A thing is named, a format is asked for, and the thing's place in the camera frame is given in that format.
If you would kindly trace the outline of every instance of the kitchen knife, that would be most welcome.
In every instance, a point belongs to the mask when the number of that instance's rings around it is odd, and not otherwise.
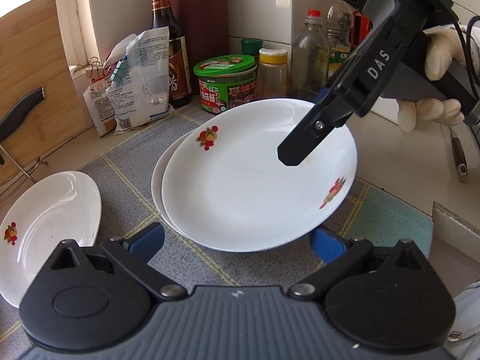
[[[463,152],[462,143],[458,139],[457,134],[450,129],[450,139],[452,140],[453,158],[455,160],[455,166],[457,167],[458,179],[461,183],[466,183],[469,180],[469,173],[467,170],[467,160],[465,159],[465,153]]]
[[[30,111],[44,99],[45,92],[42,87],[31,91],[16,102],[3,119],[0,120],[0,143],[10,137],[10,135],[17,130]],[[0,166],[4,163],[4,159],[0,156]]]

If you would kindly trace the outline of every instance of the glass bottle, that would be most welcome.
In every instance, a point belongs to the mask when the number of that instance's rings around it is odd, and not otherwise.
[[[324,88],[330,46],[322,28],[322,14],[309,9],[305,28],[297,35],[292,46],[289,97],[314,102]]]
[[[168,27],[169,42],[169,103],[183,107],[191,99],[191,80],[187,47],[182,27],[170,7],[170,0],[152,0],[151,28]]]

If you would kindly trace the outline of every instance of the red bottle cap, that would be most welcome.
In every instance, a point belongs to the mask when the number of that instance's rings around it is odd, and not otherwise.
[[[313,16],[313,17],[321,17],[322,13],[319,10],[316,9],[309,9],[307,11],[308,16]]]

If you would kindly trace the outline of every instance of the plate with fruit pattern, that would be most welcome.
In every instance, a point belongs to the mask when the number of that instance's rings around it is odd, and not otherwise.
[[[277,147],[313,104],[244,104],[194,130],[168,162],[162,201],[172,224],[211,249],[251,252],[291,242],[323,223],[347,196],[357,148],[334,129],[298,166]]]
[[[3,219],[0,293],[18,307],[38,271],[63,239],[93,246],[102,203],[95,181],[82,172],[50,175],[25,191]]]
[[[182,135],[163,152],[163,154],[158,159],[155,168],[153,169],[151,184],[153,203],[155,204],[157,211],[160,213],[160,216],[165,221],[165,223],[181,235],[183,235],[183,233],[175,227],[175,225],[172,223],[165,211],[165,206],[163,205],[162,201],[162,180],[163,175],[165,174],[165,169],[167,168],[167,164],[172,158],[173,153],[189,135],[189,132],[187,132],[185,135]]]

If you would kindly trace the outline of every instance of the knife block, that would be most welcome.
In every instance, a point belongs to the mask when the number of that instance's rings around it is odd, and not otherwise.
[[[194,66],[206,59],[229,53],[227,0],[170,0],[187,43],[191,86],[199,93]]]

